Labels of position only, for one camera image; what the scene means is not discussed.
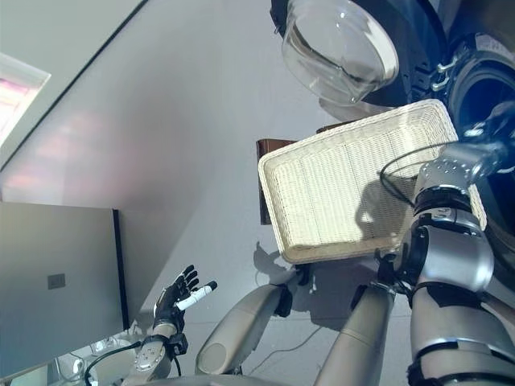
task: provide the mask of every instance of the white wall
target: white wall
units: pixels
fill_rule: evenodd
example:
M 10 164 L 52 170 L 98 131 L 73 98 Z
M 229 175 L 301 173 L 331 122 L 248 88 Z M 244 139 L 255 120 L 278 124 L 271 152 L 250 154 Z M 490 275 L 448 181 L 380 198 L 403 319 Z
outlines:
M 228 255 L 253 268 L 257 240 L 276 248 L 255 141 L 333 122 L 286 70 L 269 8 L 150 0 L 2 174 L 4 200 L 122 210 L 131 315 L 168 260 L 216 277 Z
M 51 79 L 0 147 L 0 166 L 140 0 L 2 0 L 0 51 Z

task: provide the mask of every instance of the black cable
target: black cable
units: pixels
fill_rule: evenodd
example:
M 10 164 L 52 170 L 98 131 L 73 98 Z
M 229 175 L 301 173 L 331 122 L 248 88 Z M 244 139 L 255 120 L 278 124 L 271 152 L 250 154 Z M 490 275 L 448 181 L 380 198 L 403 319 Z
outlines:
M 400 155 L 399 157 L 396 157 L 394 158 L 393 160 L 391 160 L 390 162 L 388 162 L 386 165 L 383 166 L 383 168 L 381 169 L 381 171 L 379 172 L 379 182 L 381 183 L 381 185 L 385 188 L 385 190 L 390 193 L 394 198 L 398 199 L 399 201 L 402 201 L 403 203 L 407 203 L 408 205 L 410 205 L 411 207 L 414 207 L 415 204 L 404 194 L 402 193 L 402 191 L 395 186 L 395 184 L 393 182 L 391 182 L 388 177 L 386 176 L 386 169 L 388 169 L 392 164 L 394 164 L 395 162 L 398 162 L 400 161 L 401 159 L 405 158 L 405 157 L 408 157 L 412 154 L 415 154 L 415 153 L 418 153 L 420 151 L 424 151 L 424 150 L 428 150 L 428 149 L 432 149 L 434 147 L 438 147 L 438 146 L 445 146 L 445 145 L 449 145 L 451 143 L 455 143 L 457 141 L 449 141 L 449 142 L 440 142 L 440 143 L 434 143 L 433 145 L 428 145 L 428 146 L 423 146 L 423 147 L 419 147 L 418 149 L 415 149 L 415 150 L 412 150 L 412 151 L 409 151 L 407 153 L 404 153 L 403 155 Z
M 91 386 L 91 383 L 89 382 L 89 372 L 91 371 L 93 366 L 95 366 L 98 362 L 100 362 L 101 360 L 107 358 L 108 356 L 117 354 L 118 352 L 122 352 L 122 351 L 125 351 L 125 350 L 131 350 L 133 348 L 140 347 L 141 345 L 142 345 L 141 342 L 132 343 L 129 346 L 120 347 L 120 348 L 117 348 L 116 350 L 112 350 L 110 352 L 106 352 L 104 355 L 101 355 L 98 358 L 96 358 L 93 362 L 91 362 L 91 364 L 88 366 L 88 368 L 86 368 L 86 371 L 84 373 L 84 382 L 86 383 L 86 386 Z
M 177 357 L 175 355 L 174 355 L 174 362 L 175 362 L 175 366 L 177 367 L 177 374 L 179 374 L 179 376 L 183 376 L 183 373 L 180 371 L 179 360 L 177 359 Z

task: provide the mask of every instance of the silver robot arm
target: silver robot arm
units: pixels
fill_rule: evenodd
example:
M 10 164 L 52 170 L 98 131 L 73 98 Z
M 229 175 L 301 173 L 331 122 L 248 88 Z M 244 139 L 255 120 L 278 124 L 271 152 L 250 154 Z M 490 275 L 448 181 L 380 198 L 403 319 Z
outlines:
M 494 256 L 468 188 L 497 171 L 500 143 L 451 144 L 418 175 L 414 221 L 394 262 L 413 286 L 410 385 L 515 383 L 515 346 L 481 307 Z

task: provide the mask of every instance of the ceiling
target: ceiling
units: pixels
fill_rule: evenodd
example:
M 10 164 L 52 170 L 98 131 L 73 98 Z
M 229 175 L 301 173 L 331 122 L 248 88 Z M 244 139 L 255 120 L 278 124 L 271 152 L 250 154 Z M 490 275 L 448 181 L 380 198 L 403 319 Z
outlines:
M 0 2 L 0 51 L 51 74 L 51 79 L 0 147 L 0 167 L 139 2 Z

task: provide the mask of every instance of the clear glass bowl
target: clear glass bowl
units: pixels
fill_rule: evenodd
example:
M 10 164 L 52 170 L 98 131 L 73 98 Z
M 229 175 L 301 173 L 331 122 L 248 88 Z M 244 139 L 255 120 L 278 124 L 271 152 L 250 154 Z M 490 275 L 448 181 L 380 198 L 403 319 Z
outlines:
M 282 55 L 307 88 L 337 105 L 357 103 L 398 74 L 388 34 L 349 0 L 291 0 Z

